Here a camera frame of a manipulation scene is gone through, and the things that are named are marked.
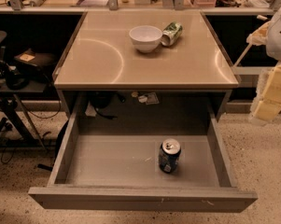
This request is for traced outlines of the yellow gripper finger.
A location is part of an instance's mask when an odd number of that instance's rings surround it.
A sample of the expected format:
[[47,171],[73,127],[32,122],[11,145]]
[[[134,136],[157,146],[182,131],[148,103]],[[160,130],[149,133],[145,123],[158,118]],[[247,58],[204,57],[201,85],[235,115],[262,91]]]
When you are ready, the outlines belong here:
[[246,42],[250,45],[254,46],[260,46],[260,45],[266,45],[267,44],[267,32],[270,25],[270,21],[265,22],[260,28],[255,30],[253,33],[251,33],[247,39]]
[[250,107],[249,121],[254,125],[266,125],[281,111],[281,62],[260,72],[256,97]]

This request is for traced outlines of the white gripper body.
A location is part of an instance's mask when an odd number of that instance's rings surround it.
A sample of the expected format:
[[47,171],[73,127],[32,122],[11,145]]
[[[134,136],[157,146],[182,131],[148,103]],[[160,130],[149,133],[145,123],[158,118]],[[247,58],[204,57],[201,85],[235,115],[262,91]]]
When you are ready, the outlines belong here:
[[270,20],[267,30],[266,53],[268,56],[281,61],[281,7]]

